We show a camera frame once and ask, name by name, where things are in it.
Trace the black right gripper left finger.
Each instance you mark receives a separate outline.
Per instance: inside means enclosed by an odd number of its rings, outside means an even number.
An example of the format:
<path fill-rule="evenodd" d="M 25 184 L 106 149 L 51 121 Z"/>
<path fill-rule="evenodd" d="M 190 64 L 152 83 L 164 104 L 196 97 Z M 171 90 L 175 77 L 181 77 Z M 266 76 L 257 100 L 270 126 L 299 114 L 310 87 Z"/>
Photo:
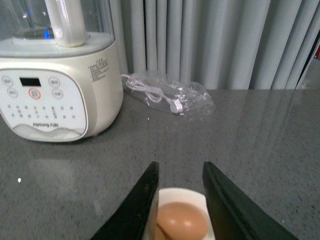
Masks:
<path fill-rule="evenodd" d="M 159 163 L 151 162 L 93 240 L 153 240 L 159 206 Z"/>

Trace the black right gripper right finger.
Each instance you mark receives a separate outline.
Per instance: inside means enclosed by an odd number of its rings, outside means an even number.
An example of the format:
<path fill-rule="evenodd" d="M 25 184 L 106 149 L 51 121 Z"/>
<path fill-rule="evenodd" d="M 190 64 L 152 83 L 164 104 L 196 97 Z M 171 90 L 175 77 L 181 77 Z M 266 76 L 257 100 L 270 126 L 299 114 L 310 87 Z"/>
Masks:
<path fill-rule="evenodd" d="M 212 162 L 205 162 L 202 181 L 206 207 L 217 240 L 296 240 L 266 214 Z"/>

